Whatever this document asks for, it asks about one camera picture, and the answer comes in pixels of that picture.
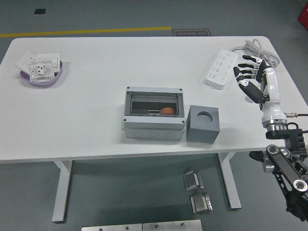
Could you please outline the robot right hand white black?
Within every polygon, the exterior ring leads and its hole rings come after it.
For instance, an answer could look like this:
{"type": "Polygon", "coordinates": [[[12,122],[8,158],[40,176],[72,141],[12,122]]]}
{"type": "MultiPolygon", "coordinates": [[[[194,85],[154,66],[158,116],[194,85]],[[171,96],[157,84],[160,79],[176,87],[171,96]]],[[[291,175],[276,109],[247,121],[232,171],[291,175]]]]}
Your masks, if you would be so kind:
{"type": "Polygon", "coordinates": [[[259,105],[262,125],[267,131],[287,129],[287,117],[280,108],[281,98],[275,69],[265,60],[243,55],[248,63],[233,68],[239,88],[259,105]]]}

